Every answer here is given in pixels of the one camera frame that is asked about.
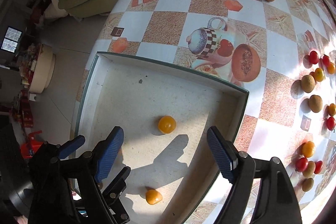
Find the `yellow cherry tomato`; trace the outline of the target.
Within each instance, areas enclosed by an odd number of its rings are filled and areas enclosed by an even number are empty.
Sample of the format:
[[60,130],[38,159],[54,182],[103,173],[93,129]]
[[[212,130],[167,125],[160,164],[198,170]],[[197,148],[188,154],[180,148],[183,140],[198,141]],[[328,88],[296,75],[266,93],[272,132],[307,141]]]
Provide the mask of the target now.
[[158,129],[163,134],[170,134],[176,129],[177,123],[171,116],[164,116],[158,122]]
[[301,154],[306,157],[310,158],[314,155],[315,153],[315,144],[312,141],[308,141],[303,144],[302,149],[301,149]]
[[155,189],[149,189],[145,194],[145,198],[150,205],[155,205],[163,200],[161,193]]

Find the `brown longan lower pair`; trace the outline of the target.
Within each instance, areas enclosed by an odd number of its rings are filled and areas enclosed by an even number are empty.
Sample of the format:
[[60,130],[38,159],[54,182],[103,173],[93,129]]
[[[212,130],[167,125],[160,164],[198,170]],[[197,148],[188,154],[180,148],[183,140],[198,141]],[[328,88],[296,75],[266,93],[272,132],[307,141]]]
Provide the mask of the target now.
[[323,102],[319,95],[312,95],[309,98],[309,108],[314,113],[319,113],[322,110]]

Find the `white shallow tray box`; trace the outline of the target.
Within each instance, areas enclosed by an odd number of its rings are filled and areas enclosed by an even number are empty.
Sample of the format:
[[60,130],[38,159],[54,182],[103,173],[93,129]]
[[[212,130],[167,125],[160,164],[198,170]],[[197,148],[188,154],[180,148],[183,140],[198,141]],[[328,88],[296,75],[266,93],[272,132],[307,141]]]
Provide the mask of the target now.
[[[123,144],[104,185],[129,166],[121,202],[131,223],[183,223],[218,176],[207,144],[216,126],[236,138],[248,91],[217,77],[161,61],[109,52],[96,53],[80,101],[75,134],[85,136],[80,155],[92,150],[115,126]],[[163,134],[158,122],[175,119]],[[147,203],[149,189],[163,200]]]

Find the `yellow tomato above stemmed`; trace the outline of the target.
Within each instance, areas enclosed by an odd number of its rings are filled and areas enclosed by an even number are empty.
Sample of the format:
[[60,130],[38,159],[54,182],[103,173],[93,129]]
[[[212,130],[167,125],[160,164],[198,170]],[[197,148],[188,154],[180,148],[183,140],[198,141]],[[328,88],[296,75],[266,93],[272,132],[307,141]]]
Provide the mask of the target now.
[[336,104],[331,103],[329,104],[329,106],[327,107],[327,112],[329,114],[329,116],[333,117],[336,115]]

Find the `red tomato with stem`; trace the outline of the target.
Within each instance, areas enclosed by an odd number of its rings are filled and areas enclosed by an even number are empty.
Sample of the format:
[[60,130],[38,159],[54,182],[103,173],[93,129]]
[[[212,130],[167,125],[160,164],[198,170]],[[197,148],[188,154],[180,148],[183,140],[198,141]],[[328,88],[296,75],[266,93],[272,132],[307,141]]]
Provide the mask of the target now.
[[327,120],[326,120],[327,129],[330,130],[330,131],[333,131],[333,129],[335,128],[335,125],[336,125],[335,118],[332,117],[332,116],[329,116],[329,118],[327,118]]

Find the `brown longan pair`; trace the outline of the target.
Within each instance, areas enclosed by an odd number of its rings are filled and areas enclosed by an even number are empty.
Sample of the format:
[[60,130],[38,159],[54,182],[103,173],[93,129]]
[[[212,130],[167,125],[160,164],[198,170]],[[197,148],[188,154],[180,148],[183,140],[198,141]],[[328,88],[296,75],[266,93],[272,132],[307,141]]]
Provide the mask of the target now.
[[319,95],[312,95],[309,98],[309,108],[314,113],[319,113],[322,110],[323,102]]
[[305,75],[301,79],[301,88],[305,93],[311,93],[315,87],[315,79],[312,75]]

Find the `red tomato near cluster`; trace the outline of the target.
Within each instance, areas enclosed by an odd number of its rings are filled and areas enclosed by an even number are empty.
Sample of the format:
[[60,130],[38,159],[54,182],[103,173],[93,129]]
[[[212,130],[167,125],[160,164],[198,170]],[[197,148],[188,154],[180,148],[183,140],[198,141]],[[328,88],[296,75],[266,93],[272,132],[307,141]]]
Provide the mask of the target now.
[[322,160],[316,161],[315,162],[314,174],[319,174],[322,169],[323,169],[323,161]]

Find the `yellow tomato beside red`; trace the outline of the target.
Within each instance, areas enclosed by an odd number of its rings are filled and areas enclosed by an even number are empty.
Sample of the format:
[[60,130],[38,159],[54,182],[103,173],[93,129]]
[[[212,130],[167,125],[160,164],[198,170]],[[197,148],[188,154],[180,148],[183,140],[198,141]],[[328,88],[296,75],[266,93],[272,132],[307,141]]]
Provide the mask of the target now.
[[333,62],[330,62],[329,65],[327,66],[327,73],[329,75],[333,75],[336,71],[336,66],[335,66],[335,63]]

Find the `brown longan upper pair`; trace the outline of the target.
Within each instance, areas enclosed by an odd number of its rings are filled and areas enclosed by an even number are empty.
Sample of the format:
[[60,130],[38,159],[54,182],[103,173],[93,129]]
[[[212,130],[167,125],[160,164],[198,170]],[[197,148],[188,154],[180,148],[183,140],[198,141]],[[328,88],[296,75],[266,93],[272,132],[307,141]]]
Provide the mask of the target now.
[[301,79],[301,88],[305,93],[311,93],[315,87],[315,79],[312,75],[305,75]]

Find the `red tomato upper left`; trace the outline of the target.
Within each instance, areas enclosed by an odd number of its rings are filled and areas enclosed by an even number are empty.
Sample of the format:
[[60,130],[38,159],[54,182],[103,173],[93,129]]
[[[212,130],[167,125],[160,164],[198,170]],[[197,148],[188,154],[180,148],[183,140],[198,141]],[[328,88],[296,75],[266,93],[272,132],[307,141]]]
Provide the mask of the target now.
[[314,65],[319,63],[319,54],[316,51],[309,53],[309,62]]

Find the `red plastic stool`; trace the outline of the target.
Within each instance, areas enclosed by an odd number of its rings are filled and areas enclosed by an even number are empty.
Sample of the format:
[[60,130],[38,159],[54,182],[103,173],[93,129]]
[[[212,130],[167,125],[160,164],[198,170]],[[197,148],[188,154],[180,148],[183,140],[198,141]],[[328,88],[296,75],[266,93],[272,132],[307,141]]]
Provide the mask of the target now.
[[35,131],[28,134],[26,142],[20,146],[21,155],[24,159],[30,159],[44,143],[36,138],[42,131]]

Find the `red tomato upper right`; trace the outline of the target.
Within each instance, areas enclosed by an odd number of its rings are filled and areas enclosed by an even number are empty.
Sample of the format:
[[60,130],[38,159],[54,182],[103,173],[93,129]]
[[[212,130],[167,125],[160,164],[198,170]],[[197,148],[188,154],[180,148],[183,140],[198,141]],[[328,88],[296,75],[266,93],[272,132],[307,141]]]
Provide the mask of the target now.
[[330,57],[328,55],[323,55],[322,63],[325,67],[328,67],[330,65]]

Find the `yellow tomato near longans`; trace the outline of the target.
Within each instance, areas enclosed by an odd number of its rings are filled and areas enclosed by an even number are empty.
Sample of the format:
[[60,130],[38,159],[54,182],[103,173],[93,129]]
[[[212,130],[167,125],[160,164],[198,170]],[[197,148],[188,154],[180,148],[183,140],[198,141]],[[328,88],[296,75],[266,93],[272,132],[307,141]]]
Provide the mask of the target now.
[[322,82],[325,79],[325,74],[322,68],[316,68],[314,71],[314,79],[316,82]]

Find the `red tomato under gripper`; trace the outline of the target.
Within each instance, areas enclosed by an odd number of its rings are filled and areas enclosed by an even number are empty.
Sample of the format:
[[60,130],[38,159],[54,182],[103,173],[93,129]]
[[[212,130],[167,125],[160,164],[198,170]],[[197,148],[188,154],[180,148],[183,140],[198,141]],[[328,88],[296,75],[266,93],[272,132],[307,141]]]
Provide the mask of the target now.
[[307,169],[308,159],[306,157],[299,158],[295,163],[295,170],[297,172],[303,172]]

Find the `brown longan near cluster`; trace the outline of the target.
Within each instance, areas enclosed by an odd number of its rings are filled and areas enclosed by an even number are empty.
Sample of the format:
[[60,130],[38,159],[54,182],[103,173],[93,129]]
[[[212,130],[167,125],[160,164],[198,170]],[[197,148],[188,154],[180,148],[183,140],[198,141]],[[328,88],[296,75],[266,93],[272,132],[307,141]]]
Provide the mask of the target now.
[[308,192],[312,189],[314,185],[314,179],[312,177],[307,178],[303,183],[302,183],[302,191],[303,192]]

